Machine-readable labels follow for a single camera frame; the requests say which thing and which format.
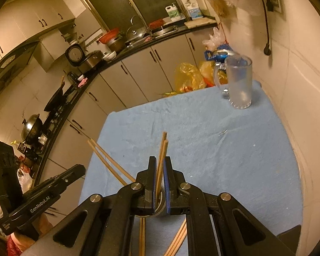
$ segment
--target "black cable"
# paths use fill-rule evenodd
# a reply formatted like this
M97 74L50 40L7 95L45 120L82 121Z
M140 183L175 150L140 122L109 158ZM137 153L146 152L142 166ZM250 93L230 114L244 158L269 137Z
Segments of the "black cable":
M267 0L266 6L267 6L267 10L268 10L269 12L274 12L273 3L272 3L270 0Z
M269 28L268 28L268 19L267 19L267 16L266 16L266 9L265 9L265 1L262 0L262 4L263 4L263 10L265 11L265 26L266 26L266 29L267 29L267 43L265 45L265 48L263 50L264 54L267 55L267 56L270 56L271 55L271 50L270 50L270 47L269 47Z

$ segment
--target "white bowl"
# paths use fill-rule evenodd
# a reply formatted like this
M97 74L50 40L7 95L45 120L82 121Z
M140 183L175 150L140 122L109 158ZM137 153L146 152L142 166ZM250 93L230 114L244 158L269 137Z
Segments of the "white bowl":
M103 57L103 59L105 61L111 61L112 59L114 59L116 57L116 51L111 52L110 54L107 54Z

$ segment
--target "red sleeve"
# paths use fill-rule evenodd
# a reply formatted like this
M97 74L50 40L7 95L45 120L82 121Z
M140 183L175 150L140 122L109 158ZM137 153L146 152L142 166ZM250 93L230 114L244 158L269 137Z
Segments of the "red sleeve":
M20 249L15 245L12 237L9 236L7 239L7 254L8 256L20 256L21 255Z

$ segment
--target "cup rim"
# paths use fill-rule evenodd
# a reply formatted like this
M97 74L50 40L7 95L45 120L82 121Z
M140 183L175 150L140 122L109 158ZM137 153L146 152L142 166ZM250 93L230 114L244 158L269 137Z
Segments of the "cup rim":
M233 58L233 57L242 57L242 58L245 58L245 59L248 61L248 64L245 65L245 66L235 66L235 65L233 65L233 64L228 64L228 59ZM233 56L228 56L228 57L226 57L225 63L226 63L226 66L230 66L230 67L233 67L233 68L245 68L245 67L248 67L248 66L252 65L252 64L253 64L253 61L251 60L251 58L249 58L249 57L246 56L246 55L236 54L236 55L233 55Z

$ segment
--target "range hood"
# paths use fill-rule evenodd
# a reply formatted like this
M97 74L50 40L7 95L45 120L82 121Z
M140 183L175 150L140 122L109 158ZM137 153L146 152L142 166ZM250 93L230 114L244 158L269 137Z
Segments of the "range hood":
M0 93L26 67L39 41L30 42L9 52L0 61Z

